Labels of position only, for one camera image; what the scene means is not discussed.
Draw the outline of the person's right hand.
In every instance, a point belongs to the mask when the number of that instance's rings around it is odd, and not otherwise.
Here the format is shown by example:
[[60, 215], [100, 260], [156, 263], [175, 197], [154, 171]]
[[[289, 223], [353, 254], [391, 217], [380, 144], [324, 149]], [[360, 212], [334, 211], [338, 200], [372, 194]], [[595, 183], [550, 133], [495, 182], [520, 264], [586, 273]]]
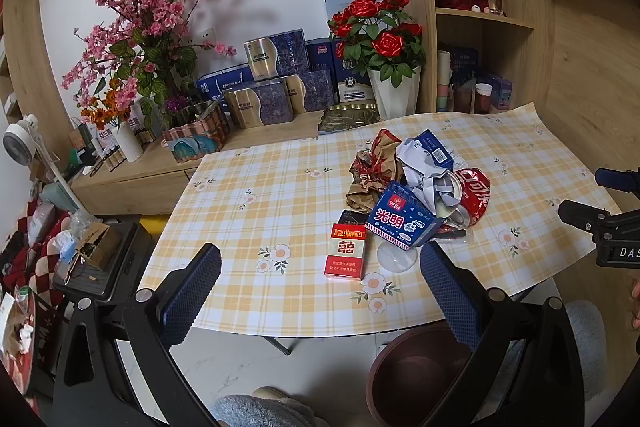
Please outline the person's right hand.
[[640, 329], [640, 281], [634, 280], [631, 288], [632, 319], [631, 326]]

